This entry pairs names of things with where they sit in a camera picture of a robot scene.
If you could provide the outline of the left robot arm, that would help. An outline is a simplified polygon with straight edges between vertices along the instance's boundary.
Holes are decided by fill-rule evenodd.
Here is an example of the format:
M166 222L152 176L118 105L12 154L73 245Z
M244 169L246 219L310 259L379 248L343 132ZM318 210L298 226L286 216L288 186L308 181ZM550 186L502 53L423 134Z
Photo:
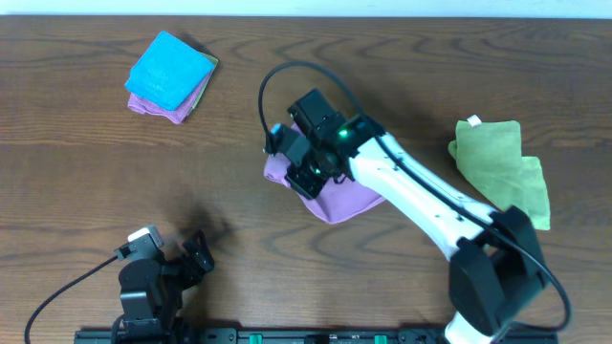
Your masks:
M129 263L120 271L123 314L111 327L112 343L185 343L186 327L177 318L182 293L214 269L206 236L197 231L183 242L183 253L168 260L163 239L154 226L130 234L116 249Z

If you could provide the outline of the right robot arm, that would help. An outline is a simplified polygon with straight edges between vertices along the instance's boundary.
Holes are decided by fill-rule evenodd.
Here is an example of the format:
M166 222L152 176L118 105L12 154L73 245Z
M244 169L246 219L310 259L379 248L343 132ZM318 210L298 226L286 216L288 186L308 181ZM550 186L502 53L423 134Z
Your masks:
M511 206L478 202L408 155L366 115L345 118L314 89L288 110L295 127L276 124L271 138L290 161L291 188L312 200L345 180L376 192L417 225L449 262L456 314L448 343L495 343L549 283L536 231Z

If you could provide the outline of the purple microfiber cloth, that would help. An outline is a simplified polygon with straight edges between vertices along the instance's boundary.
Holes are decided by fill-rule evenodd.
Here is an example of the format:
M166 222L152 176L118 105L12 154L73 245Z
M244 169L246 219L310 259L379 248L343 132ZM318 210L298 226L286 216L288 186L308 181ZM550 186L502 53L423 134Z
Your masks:
M294 123L291 128L296 130L298 126ZM290 162L284 155L280 153L269 155L264 166L263 175L271 182L292 189L289 182L285 179L289 165ZM350 220L385 202L385 197L376 191L358 182L348 180L341 184L328 182L321 194L313 200L307 200L296 191L295 193L315 216L330 225Z

